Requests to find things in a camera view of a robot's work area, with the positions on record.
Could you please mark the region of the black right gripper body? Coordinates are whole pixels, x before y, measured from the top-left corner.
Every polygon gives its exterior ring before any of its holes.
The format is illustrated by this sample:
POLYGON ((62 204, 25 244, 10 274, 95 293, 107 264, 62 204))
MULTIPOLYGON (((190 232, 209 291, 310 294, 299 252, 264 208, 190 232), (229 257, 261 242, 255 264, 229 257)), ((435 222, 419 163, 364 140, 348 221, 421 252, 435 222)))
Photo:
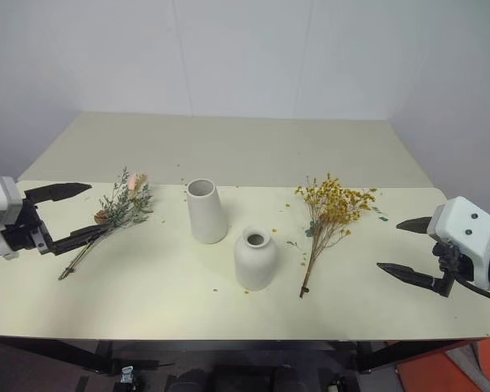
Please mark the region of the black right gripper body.
POLYGON ((444 272, 458 277, 466 282, 474 281, 474 265, 472 260, 452 243, 436 243, 432 250, 439 258, 439 268, 444 272))

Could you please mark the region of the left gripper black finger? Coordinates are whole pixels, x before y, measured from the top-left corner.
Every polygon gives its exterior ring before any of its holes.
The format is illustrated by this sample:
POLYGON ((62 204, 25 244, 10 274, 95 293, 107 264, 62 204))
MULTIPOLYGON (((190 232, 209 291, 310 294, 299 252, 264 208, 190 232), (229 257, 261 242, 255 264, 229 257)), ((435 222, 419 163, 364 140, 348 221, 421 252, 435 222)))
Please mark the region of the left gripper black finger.
POLYGON ((111 230, 110 224, 91 225, 82 229, 75 230, 68 237, 53 241, 48 246, 49 252, 55 256, 70 252, 74 249, 84 247, 94 243, 100 237, 108 234, 111 230))
POLYGON ((91 188, 92 186, 88 184, 71 182, 50 184, 34 189, 28 189, 24 192, 24 194, 31 203, 42 203, 46 201, 57 202, 67 198, 72 198, 91 188))

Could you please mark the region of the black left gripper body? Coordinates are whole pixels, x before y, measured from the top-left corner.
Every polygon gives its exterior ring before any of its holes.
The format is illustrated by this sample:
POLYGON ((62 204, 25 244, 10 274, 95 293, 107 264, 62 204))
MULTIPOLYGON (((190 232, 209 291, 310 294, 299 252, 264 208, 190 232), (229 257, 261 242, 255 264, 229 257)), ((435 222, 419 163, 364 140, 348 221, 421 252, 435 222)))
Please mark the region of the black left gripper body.
POLYGON ((12 251, 37 249, 41 254, 51 251, 52 238, 38 215, 38 208, 25 198, 16 222, 1 230, 12 251))

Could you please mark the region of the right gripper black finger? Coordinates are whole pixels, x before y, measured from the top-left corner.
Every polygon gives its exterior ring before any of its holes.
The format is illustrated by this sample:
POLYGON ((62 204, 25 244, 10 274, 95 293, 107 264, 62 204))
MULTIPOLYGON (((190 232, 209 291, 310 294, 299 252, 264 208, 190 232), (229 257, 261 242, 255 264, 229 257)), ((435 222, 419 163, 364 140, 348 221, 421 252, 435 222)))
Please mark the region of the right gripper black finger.
POLYGON ((428 227, 432 217, 424 216, 402 221, 396 225, 397 229, 413 232, 416 234, 428 234, 428 227))
POLYGON ((416 272, 411 267, 405 265, 395 263, 377 263, 376 265, 404 283, 430 290, 443 297, 449 297, 454 284, 453 274, 446 271, 443 272, 441 278, 436 278, 428 274, 416 272))

